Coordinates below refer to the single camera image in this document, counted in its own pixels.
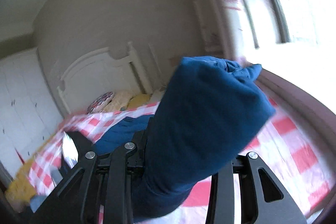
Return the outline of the blue puffer jacket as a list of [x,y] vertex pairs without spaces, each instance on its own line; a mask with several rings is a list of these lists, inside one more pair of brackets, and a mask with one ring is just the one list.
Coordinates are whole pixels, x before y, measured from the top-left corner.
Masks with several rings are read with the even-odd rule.
[[155,114],[126,117],[96,142],[97,153],[104,154],[148,130],[144,174],[132,186],[136,222],[173,212],[196,183],[232,160],[273,116],[255,84],[261,70],[259,64],[185,57]]

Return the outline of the white bedside table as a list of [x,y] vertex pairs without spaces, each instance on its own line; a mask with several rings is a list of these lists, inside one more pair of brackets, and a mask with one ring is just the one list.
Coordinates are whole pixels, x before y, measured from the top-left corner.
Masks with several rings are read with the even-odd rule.
[[165,94],[164,88],[155,90],[154,93],[150,97],[149,103],[160,102],[164,94]]

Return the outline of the yellow pillow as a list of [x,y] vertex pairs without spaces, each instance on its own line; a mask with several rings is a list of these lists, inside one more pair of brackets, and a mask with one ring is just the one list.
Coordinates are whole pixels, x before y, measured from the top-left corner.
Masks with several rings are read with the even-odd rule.
[[126,109],[131,110],[146,105],[150,101],[150,98],[150,94],[138,94],[129,101]]

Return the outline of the colourful patterned pillow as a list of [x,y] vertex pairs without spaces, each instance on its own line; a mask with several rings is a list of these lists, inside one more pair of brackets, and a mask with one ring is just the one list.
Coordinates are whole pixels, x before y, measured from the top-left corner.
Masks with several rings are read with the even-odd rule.
[[100,112],[105,106],[107,106],[112,99],[114,98],[114,92],[107,92],[95,99],[88,108],[87,113],[98,113]]

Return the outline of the white wooden headboard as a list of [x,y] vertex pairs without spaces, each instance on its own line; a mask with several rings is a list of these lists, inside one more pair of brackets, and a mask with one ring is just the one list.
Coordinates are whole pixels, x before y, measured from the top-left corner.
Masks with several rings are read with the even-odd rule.
[[57,87],[68,114],[87,107],[107,92],[129,91],[133,95],[152,93],[146,70],[132,42],[128,54],[114,59],[108,47],[89,52],[74,61],[63,73]]

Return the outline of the pink white checkered bedsheet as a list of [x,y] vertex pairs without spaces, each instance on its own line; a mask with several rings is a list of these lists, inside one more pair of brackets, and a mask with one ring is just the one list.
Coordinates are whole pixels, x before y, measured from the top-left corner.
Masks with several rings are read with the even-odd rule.
[[[298,125],[278,100],[271,98],[275,116],[241,152],[256,152],[281,181],[304,215],[309,215],[335,185],[335,153],[313,131]],[[36,155],[27,176],[38,195],[49,195],[55,184],[51,171],[60,167],[62,138],[65,131],[79,131],[91,141],[123,118],[154,114],[158,103],[136,109],[75,115],[63,122],[58,132]]]

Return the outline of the white wardrobe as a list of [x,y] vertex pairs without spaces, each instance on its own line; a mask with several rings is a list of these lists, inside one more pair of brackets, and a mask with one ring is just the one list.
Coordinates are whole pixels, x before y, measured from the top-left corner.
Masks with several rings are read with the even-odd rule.
[[1,60],[0,90],[1,164],[13,179],[63,118],[34,48]]

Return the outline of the yellow blanket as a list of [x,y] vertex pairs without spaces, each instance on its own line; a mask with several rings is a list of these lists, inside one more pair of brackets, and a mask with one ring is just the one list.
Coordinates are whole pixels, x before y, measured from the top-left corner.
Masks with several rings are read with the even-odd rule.
[[5,191],[5,198],[17,213],[21,213],[29,205],[30,199],[37,193],[29,183],[27,176],[37,154],[42,151],[52,137],[53,135],[20,167],[14,180]]

